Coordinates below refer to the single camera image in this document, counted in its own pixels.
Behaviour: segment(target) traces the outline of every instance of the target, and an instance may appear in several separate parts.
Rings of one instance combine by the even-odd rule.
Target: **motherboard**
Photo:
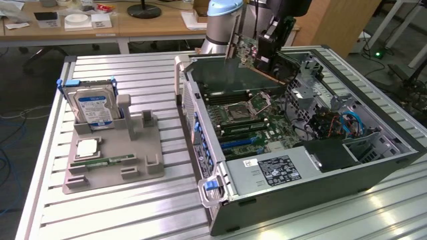
[[[226,160],[282,151],[299,143],[301,137],[285,116],[283,103],[267,91],[243,92],[247,101],[223,94],[222,103],[206,101],[207,113]]]

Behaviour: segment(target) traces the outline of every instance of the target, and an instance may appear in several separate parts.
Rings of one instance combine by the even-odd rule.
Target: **floor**
[[[385,16],[371,19],[366,27],[366,31],[369,33],[375,32],[383,19]],[[381,39],[385,40],[387,38],[391,30],[398,24],[398,21],[394,21],[390,24],[383,35],[381,36]],[[394,63],[401,65],[402,67],[406,67],[419,50],[423,48],[426,42],[427,36],[409,28],[393,48],[394,56],[386,55],[381,62],[385,65]],[[192,48],[200,47],[202,41],[191,40],[190,45]],[[379,48],[381,46],[381,44],[377,44],[373,47],[373,51],[377,50],[377,48]],[[119,54],[119,47],[112,43],[100,44],[100,50],[98,51],[92,49],[92,46],[90,44],[64,46],[63,48],[70,55],[75,56]],[[11,111],[15,112],[8,113],[10,115],[18,114],[19,111],[16,110],[30,109],[36,106],[46,106],[52,103],[54,94],[56,91],[56,80],[62,72],[64,58],[58,52],[50,52],[32,65],[35,73],[34,75],[28,76],[23,73],[20,65],[24,63],[31,54],[35,53],[39,49],[39,47],[30,47],[30,53],[22,54],[18,48],[10,48],[7,54],[2,56],[2,53],[4,53],[7,49],[0,48],[0,114],[8,113]],[[135,53],[167,52],[178,51],[179,49],[186,50],[183,41],[159,42],[158,49],[152,48],[151,42],[139,42],[136,44],[132,44],[131,46],[131,50]],[[362,74],[366,74],[367,72],[382,67],[374,61],[365,59],[359,54],[351,54],[346,60]],[[406,67],[405,71],[411,73],[411,71],[414,70]],[[426,76],[427,69],[423,71],[421,79],[426,79]],[[370,74],[370,78],[387,83],[394,77],[390,77],[387,75],[387,69],[385,69]],[[50,108],[47,107],[32,111],[28,114],[28,117],[43,116],[48,114],[48,112]],[[22,118],[16,118],[8,121],[8,125],[6,125],[4,121],[0,121],[0,141],[16,129],[16,126],[10,125],[20,125],[22,121]],[[8,206],[16,199],[18,204],[12,206],[12,209],[8,212],[0,215],[0,240],[14,239],[16,235],[47,121],[47,117],[40,119],[28,119],[26,122],[24,137],[16,144],[6,149],[8,158],[15,165],[20,188],[18,186],[14,175],[11,174],[4,185],[0,186],[0,213],[6,208],[8,208]],[[7,171],[0,170],[0,181],[6,179],[6,174]]]

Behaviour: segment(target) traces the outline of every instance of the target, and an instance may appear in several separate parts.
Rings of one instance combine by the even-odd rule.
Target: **slotted aluminum table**
[[[427,130],[422,125],[331,50],[321,46],[317,49],[427,146]],[[132,96],[131,112],[154,110],[159,117],[166,175],[147,181],[63,194],[75,117],[56,92],[16,239],[426,238],[426,158],[397,171],[366,192],[227,235],[211,237],[175,104],[174,58],[180,54],[192,52],[83,56],[64,63],[62,79],[104,80],[115,76],[119,93]],[[325,74],[325,81],[338,94],[346,93],[334,76]]]

